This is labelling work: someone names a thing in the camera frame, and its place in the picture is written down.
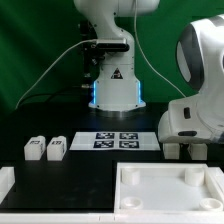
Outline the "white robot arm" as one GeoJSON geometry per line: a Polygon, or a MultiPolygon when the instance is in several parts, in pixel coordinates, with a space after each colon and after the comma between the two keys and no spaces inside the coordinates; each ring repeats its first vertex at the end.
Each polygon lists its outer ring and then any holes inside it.
{"type": "MultiPolygon", "coordinates": [[[[103,52],[89,106],[104,112],[143,107],[134,74],[137,38],[114,19],[148,14],[160,0],[73,1],[97,34],[93,48],[103,52]]],[[[190,23],[178,40],[176,57],[183,78],[197,94],[169,103],[159,122],[159,141],[224,144],[224,14],[190,23]]]]}

